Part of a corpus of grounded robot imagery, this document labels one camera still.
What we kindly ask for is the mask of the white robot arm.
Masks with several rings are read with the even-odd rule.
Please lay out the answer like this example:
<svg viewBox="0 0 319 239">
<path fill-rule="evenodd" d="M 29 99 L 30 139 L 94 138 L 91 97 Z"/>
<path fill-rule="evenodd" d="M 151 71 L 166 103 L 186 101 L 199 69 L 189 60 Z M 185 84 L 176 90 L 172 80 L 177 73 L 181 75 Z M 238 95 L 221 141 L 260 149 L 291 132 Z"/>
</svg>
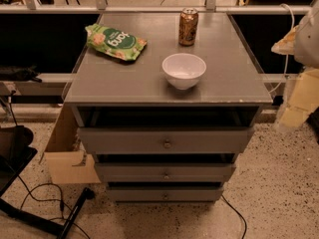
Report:
<svg viewBox="0 0 319 239">
<path fill-rule="evenodd" d="M 319 108 L 319 5 L 315 3 L 300 22 L 271 47 L 273 53 L 291 55 L 305 69 L 285 85 L 275 128 L 281 132 L 302 126 Z"/>
</svg>

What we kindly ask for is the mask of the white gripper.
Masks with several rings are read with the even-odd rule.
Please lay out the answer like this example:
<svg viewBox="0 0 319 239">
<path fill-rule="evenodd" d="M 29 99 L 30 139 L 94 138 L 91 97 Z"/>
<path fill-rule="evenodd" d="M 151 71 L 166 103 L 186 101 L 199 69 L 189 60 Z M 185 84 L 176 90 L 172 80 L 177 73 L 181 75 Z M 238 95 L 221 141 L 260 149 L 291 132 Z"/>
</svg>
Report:
<svg viewBox="0 0 319 239">
<path fill-rule="evenodd" d="M 297 26 L 293 27 L 271 51 L 279 55 L 293 55 Z M 319 108 L 319 69 L 306 68 L 285 86 L 283 104 L 277 112 L 274 128 L 289 132 L 301 127 Z"/>
</svg>

